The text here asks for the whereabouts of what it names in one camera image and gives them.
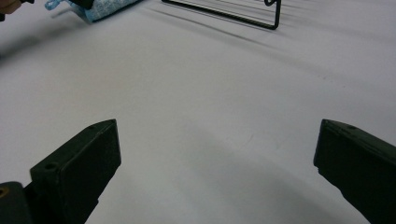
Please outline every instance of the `black plastic part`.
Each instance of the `black plastic part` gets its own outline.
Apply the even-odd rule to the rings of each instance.
[[[91,9],[94,0],[70,0],[78,6],[84,7],[85,9]]]
[[[117,122],[93,124],[34,166],[24,190],[1,185],[0,223],[85,223],[120,163]]]
[[[62,223],[85,223],[120,162],[116,121],[100,122],[33,167],[33,186]]]
[[[22,3],[28,2],[33,4],[35,0],[21,0],[21,2]],[[6,15],[0,13],[0,21],[5,21],[5,20],[6,20]]]
[[[212,14],[215,16],[220,16],[229,20],[233,20],[233,21],[239,21],[245,24],[249,24],[249,25],[254,25],[254,26],[258,26],[264,29],[269,29],[269,30],[275,30],[278,26],[279,26],[279,18],[280,18],[280,8],[282,5],[282,0],[264,0],[264,3],[266,6],[270,7],[271,5],[273,5],[274,3],[276,3],[276,11],[275,11],[275,21],[274,24],[268,24],[265,22],[261,22],[261,21],[255,21],[252,19],[248,19],[242,16],[237,16],[234,15],[232,13],[227,13],[227,12],[223,12],[223,11],[219,11],[216,9],[212,9],[209,7],[199,7],[193,4],[189,4],[183,1],[175,1],[175,0],[162,0],[164,3],[167,4],[171,4],[174,6],[178,6],[178,7],[185,7],[185,8],[190,8],[196,11],[201,11],[204,13],[208,13],[208,14]]]
[[[34,224],[25,199],[22,184],[0,184],[0,223]]]
[[[324,119],[314,164],[371,223],[396,223],[396,147]]]

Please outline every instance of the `white table surface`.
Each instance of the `white table surface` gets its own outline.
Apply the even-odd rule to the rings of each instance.
[[[43,4],[0,23],[0,182],[117,119],[122,165],[87,223],[368,223],[313,158],[322,119],[396,145],[394,0],[284,0],[276,31]]]

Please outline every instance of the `black wire rack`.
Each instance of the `black wire rack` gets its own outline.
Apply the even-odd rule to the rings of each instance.
[[[282,5],[281,4],[282,0],[256,0],[255,1],[256,4],[259,4],[261,6],[266,5],[267,7],[271,7],[273,4],[276,4],[275,18],[274,18],[273,24],[271,24],[271,23],[267,23],[266,20],[262,20],[259,17],[252,17],[247,14],[241,14],[241,13],[237,13],[237,12],[234,12],[231,10],[225,10],[223,7],[210,7],[207,4],[204,5],[204,4],[199,4],[199,3],[195,3],[195,2],[189,2],[187,0],[162,0],[162,1],[165,4],[170,4],[170,5],[174,5],[177,7],[189,8],[189,9],[192,9],[195,11],[204,12],[204,13],[207,13],[210,15],[215,15],[215,16],[219,16],[222,18],[226,18],[231,21],[238,21],[238,22],[242,22],[244,24],[253,25],[253,26],[257,26],[257,27],[261,27],[261,28],[269,29],[269,30],[275,30],[279,26],[280,7]],[[213,3],[222,2],[225,4],[228,3],[228,4],[246,7],[247,9],[253,9],[253,8],[257,9],[256,7],[250,7],[248,5],[244,5],[242,3],[242,1],[239,1],[239,2],[241,2],[241,4],[226,2],[223,0],[212,0],[212,2]]]

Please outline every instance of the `blue cloth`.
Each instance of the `blue cloth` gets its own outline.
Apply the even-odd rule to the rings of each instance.
[[[85,9],[67,0],[49,0],[45,7],[47,10],[55,9],[62,1],[68,2],[71,7],[81,11],[88,21],[97,21],[103,17],[109,16],[116,11],[127,7],[138,0],[94,0],[91,9]]]

